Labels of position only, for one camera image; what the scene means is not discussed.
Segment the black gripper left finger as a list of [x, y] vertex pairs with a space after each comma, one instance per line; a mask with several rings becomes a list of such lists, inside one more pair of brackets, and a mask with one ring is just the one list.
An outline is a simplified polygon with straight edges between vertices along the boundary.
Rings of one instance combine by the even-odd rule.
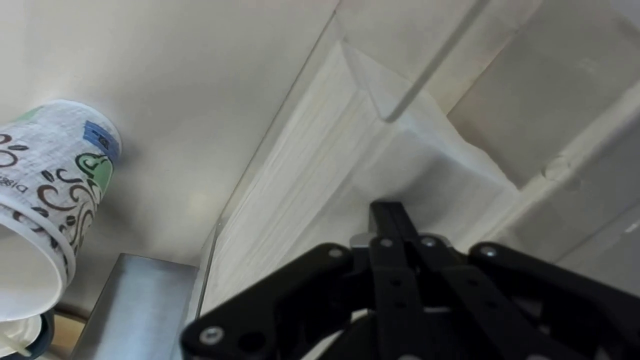
[[301, 360], [367, 303], [369, 254], [320, 244], [192, 320], [185, 360]]

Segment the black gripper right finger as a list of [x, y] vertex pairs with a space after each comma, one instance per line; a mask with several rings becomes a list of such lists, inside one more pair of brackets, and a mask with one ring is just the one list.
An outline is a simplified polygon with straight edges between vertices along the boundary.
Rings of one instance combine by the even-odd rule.
[[374, 202], [382, 360], [640, 360], [640, 299], [496, 241], [468, 251]]

